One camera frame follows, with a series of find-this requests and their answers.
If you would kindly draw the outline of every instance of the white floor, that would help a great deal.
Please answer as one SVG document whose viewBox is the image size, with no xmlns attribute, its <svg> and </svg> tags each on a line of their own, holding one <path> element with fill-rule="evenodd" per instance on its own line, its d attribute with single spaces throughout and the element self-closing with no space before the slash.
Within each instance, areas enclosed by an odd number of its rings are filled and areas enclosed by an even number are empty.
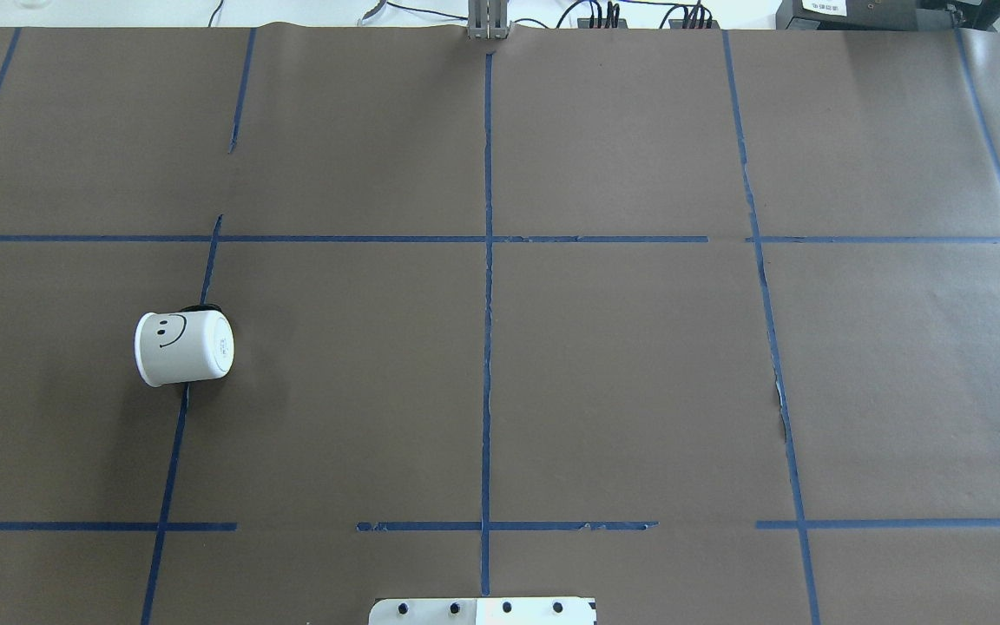
<svg viewBox="0 0 1000 625">
<path fill-rule="evenodd" d="M 194 27 L 206 25 L 218 0 L 48 0 L 42 8 L 27 9 L 21 3 L 41 0 L 0 0 L 0 25 L 40 25 L 40 27 Z M 362 13 L 376 0 L 225 0 L 215 24 L 223 27 L 253 27 L 274 21 L 304 25 L 357 25 Z M 401 0 L 397 4 L 465 15 L 465 0 Z M 774 9 L 779 0 L 707 0 L 723 28 L 773 28 Z M 509 16 L 534 17 L 555 25 L 568 7 L 568 0 L 511 0 Z M 569 27 L 587 15 L 580 9 L 567 17 Z M 656 28 L 666 15 L 664 7 L 627 4 L 622 16 L 630 28 Z M 420 15 L 385 7 L 365 25 L 429 25 L 441 17 Z"/>
</svg>

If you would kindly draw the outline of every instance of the gray metal bracket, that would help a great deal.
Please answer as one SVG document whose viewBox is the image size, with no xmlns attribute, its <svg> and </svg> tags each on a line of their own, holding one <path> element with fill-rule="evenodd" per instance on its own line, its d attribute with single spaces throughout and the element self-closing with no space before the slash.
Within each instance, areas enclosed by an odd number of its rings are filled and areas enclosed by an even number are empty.
<svg viewBox="0 0 1000 625">
<path fill-rule="evenodd" d="M 469 0 L 469 39 L 507 39 L 508 0 Z"/>
</svg>

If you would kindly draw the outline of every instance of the smiley face drawing on mug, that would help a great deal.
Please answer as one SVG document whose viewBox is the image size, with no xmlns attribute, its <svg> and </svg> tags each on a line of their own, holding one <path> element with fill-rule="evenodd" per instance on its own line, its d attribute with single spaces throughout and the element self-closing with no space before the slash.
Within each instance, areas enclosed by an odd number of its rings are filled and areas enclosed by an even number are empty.
<svg viewBox="0 0 1000 625">
<path fill-rule="evenodd" d="M 187 328 L 188 328 L 188 318 L 187 317 L 184 317 L 183 315 L 180 315 L 177 312 L 172 312 L 172 313 L 170 313 L 170 315 L 167 315 L 167 317 L 179 317 L 180 320 L 183 321 L 183 324 L 180 326 L 180 331 L 177 333 L 177 335 L 175 335 L 174 339 L 168 341 L 167 343 L 164 343 L 164 344 L 160 345 L 161 349 L 166 348 L 166 347 L 168 347 L 168 345 L 172 345 L 173 343 L 175 343 L 175 341 L 180 340 L 180 337 L 183 336 L 184 331 L 186 331 Z M 160 325 L 162 325 L 163 327 L 162 327 L 162 329 L 159 329 L 159 331 L 156 331 L 156 336 L 162 336 L 163 337 L 163 336 L 169 335 L 171 332 L 174 331 L 174 329 L 175 329 L 174 328 L 174 324 L 169 324 L 169 320 L 170 319 L 163 319 L 162 321 L 160 321 Z"/>
</svg>

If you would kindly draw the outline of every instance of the overturned cup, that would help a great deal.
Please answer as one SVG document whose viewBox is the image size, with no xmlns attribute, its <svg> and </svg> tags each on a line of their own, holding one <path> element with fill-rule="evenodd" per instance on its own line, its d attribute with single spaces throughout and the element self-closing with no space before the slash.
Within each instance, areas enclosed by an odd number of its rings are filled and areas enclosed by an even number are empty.
<svg viewBox="0 0 1000 625">
<path fill-rule="evenodd" d="M 210 304 L 146 312 L 134 333 L 134 355 L 149 386 L 217 379 L 234 363 L 234 331 Z"/>
</svg>

